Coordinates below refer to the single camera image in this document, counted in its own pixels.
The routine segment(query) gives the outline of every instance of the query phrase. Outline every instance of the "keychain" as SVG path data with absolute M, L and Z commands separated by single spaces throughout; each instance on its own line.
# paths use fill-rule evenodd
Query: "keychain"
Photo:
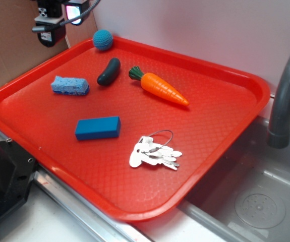
M 163 145 L 154 143 L 152 138 L 153 135 L 160 132 L 171 133 L 170 139 Z M 172 138 L 173 132 L 171 130 L 161 130 L 149 136 L 142 136 L 131 153 L 129 165 L 131 167 L 138 167 L 142 162 L 146 162 L 151 165 L 163 164 L 173 170 L 177 170 L 177 167 L 180 165 L 176 163 L 176 157 L 180 157 L 182 153 L 166 146 Z

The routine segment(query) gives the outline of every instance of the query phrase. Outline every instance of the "sponge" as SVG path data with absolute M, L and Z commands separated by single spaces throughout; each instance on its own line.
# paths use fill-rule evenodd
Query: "sponge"
M 121 122 L 119 116 L 82 119 L 78 121 L 75 136 L 78 140 L 118 137 Z
M 105 29 L 98 30 L 93 35 L 93 44 L 102 51 L 110 49 L 113 44 L 113 36 Z
M 88 82 L 83 78 L 59 76 L 55 77 L 51 87 L 53 92 L 64 95 L 86 95 L 90 90 Z

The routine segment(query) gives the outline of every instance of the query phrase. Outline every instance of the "black device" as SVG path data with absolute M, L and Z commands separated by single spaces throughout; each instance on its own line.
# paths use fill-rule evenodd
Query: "black device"
M 61 21 L 64 21 L 64 18 L 45 18 L 42 16 L 38 16 L 35 18 L 36 26 L 53 26 Z M 66 28 L 65 26 L 61 26 L 54 30 L 45 31 L 37 33 L 39 42 L 41 42 L 46 47 L 52 47 L 60 40 L 62 40 L 66 35 Z
M 27 201 L 36 164 L 15 141 L 0 141 L 0 220 Z

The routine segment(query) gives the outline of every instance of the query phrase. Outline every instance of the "sink basin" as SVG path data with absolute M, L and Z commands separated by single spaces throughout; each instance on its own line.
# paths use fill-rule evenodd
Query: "sink basin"
M 267 124 L 258 117 L 185 199 L 225 240 L 290 241 L 290 145 L 267 146 Z

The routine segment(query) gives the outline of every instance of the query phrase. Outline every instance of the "knitted ball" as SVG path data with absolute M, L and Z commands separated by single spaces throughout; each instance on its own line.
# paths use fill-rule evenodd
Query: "knitted ball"
M 112 34 L 105 30 L 101 29 L 94 33 L 93 35 L 93 44 L 99 50 L 107 50 L 110 49 L 113 43 Z

